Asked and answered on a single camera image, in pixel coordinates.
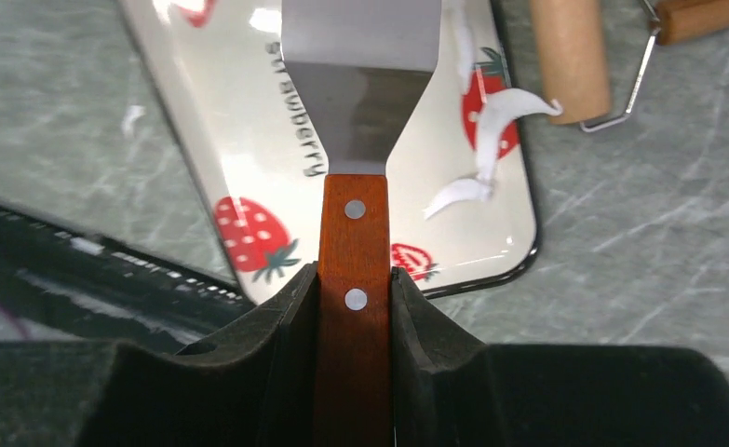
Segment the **spatula with wooden handle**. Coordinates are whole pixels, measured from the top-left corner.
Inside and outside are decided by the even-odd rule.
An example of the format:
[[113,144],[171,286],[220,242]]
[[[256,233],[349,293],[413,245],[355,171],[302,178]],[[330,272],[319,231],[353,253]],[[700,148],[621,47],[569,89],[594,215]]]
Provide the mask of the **spatula with wooden handle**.
[[281,53],[327,158],[317,274],[316,446],[390,446],[386,163],[435,72],[438,1],[286,1]]

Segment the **wooden rolling pin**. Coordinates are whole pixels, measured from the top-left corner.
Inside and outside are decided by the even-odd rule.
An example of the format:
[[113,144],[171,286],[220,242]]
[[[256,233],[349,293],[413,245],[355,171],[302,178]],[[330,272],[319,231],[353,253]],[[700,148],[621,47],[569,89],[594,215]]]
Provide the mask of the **wooden rolling pin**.
[[611,88],[599,1],[531,1],[534,40],[547,100],[562,112],[554,125],[586,133],[627,121],[656,46],[670,46],[729,28],[729,1],[640,1],[648,38],[622,112],[611,117]]

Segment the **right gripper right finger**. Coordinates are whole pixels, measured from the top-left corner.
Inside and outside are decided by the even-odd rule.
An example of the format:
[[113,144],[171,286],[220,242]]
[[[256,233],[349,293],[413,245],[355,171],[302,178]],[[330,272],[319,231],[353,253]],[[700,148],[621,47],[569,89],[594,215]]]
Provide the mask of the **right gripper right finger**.
[[400,446],[729,446],[729,382],[657,345],[489,345],[392,276]]

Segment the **strawberry pattern white tray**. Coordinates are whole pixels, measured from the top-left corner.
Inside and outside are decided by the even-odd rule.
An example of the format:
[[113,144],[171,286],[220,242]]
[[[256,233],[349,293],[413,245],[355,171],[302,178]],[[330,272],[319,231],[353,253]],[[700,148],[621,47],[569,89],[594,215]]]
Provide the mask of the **strawberry pattern white tray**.
[[[278,1],[124,1],[133,40],[255,303],[317,258],[328,164],[281,59]],[[476,198],[440,190],[474,178],[479,115],[512,82],[494,1],[457,1],[439,65],[387,165],[391,261],[434,298],[504,283],[538,250],[519,128]]]

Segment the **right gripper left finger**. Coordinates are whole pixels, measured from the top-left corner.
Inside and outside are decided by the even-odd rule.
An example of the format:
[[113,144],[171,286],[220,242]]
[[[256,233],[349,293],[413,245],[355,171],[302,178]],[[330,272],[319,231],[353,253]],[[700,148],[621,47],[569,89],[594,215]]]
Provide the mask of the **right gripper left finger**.
[[0,342],[0,446],[308,446],[317,268],[164,355],[124,340]]

